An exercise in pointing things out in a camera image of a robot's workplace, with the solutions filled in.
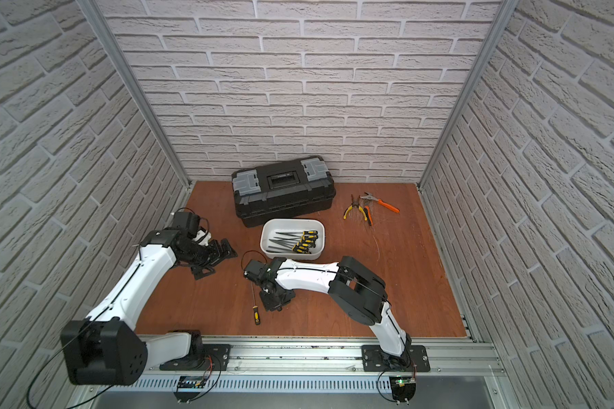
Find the file tool eleventh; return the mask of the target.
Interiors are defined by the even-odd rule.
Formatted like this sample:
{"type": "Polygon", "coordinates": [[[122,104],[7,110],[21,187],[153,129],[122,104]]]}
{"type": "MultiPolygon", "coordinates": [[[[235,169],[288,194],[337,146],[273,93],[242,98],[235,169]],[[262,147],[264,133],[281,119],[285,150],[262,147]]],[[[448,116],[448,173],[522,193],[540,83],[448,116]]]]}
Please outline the file tool eleventh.
{"type": "Polygon", "coordinates": [[[311,254],[312,246],[307,245],[306,243],[293,243],[289,241],[275,241],[271,240],[271,243],[268,245],[269,247],[282,247],[288,248],[292,250],[296,250],[299,252],[298,254],[311,254]]]}

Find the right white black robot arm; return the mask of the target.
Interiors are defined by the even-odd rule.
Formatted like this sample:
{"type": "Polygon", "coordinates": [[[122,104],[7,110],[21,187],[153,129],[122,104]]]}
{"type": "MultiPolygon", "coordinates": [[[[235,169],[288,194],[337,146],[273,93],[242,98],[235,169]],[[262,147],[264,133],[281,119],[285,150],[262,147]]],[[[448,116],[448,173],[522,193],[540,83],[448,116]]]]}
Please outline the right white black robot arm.
{"type": "Polygon", "coordinates": [[[331,296],[349,318],[371,329],[386,361],[394,366],[410,363],[406,349],[411,346],[411,338],[392,314],[385,281],[354,257],[328,264],[284,257],[268,263],[252,260],[243,274],[260,288],[259,297],[268,312],[282,310],[297,290],[331,296]]]}

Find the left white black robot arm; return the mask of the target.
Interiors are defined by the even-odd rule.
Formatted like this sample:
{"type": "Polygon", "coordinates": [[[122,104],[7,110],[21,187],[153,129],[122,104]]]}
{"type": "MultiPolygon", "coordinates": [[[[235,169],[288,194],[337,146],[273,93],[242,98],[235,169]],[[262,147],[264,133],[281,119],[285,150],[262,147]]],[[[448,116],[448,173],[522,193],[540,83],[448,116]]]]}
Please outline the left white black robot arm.
{"type": "Polygon", "coordinates": [[[212,369],[197,331],[171,332],[144,341],[136,324],[166,273],[187,267],[195,279],[237,256],[228,240],[215,240],[192,211],[177,211],[170,226],[149,232],[112,291],[83,319],[61,330],[68,378],[74,385],[132,385],[149,367],[212,369]]]}

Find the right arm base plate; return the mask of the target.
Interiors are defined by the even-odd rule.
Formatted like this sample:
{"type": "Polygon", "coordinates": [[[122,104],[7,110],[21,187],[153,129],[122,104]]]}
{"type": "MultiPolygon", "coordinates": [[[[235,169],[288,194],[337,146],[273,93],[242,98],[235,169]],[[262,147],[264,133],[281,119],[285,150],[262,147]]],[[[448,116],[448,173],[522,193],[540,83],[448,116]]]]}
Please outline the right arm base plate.
{"type": "Polygon", "coordinates": [[[363,370],[366,373],[431,371],[429,357],[423,345],[409,345],[400,356],[387,354],[380,346],[372,344],[363,345],[361,351],[363,370]]]}

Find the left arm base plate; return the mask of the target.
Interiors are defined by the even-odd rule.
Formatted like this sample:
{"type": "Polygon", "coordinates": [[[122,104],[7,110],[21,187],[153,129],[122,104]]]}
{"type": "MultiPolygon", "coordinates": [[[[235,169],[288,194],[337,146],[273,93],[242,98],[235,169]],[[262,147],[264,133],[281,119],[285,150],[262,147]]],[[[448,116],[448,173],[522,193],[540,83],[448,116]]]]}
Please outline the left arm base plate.
{"type": "Polygon", "coordinates": [[[160,371],[226,371],[230,359],[231,344],[206,344],[192,347],[187,356],[167,361],[160,365],[160,371]]]}

